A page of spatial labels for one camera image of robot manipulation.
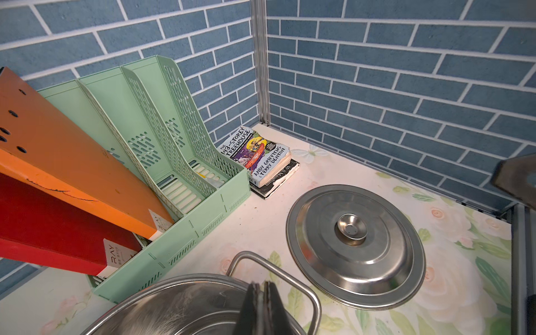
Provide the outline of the stainless steel pot lid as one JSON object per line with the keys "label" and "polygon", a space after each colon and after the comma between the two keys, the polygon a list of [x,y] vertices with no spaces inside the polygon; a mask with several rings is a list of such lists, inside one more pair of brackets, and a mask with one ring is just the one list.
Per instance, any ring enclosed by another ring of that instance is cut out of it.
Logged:
{"label": "stainless steel pot lid", "polygon": [[290,208],[286,237],[303,275],[346,306],[396,308],[424,283],[417,230],[391,202],[364,188],[331,184],[306,192]]}

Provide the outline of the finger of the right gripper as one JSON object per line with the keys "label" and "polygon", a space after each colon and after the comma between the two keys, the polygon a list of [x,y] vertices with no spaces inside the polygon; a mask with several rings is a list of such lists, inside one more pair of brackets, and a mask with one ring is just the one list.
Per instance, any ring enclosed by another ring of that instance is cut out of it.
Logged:
{"label": "finger of the right gripper", "polygon": [[490,183],[512,198],[535,209],[535,154],[500,161]]}

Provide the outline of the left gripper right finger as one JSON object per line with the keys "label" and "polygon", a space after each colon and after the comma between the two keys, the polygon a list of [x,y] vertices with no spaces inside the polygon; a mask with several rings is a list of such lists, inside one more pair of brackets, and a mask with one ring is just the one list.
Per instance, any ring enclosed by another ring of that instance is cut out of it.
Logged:
{"label": "left gripper right finger", "polygon": [[262,324],[263,334],[269,335],[291,335],[291,328],[288,315],[281,301],[276,284],[266,281],[263,285],[262,303]]}

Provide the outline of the stainless steel stock pot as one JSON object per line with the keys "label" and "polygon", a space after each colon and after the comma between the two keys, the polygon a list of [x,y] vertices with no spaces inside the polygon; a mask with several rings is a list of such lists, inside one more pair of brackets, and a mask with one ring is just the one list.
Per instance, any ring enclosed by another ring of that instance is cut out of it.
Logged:
{"label": "stainless steel stock pot", "polygon": [[190,274],[157,283],[117,304],[84,331],[85,334],[233,334],[241,306],[251,283],[233,273],[250,260],[305,295],[313,312],[303,329],[285,308],[293,334],[316,334],[322,307],[317,294],[294,276],[251,251],[232,260],[227,273]]}

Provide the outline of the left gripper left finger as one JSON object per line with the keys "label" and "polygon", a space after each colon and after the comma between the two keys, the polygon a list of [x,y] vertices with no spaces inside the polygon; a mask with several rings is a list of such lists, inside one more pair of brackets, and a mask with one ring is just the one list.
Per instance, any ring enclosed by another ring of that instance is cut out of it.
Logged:
{"label": "left gripper left finger", "polygon": [[233,334],[263,334],[263,292],[258,283],[248,286]]}

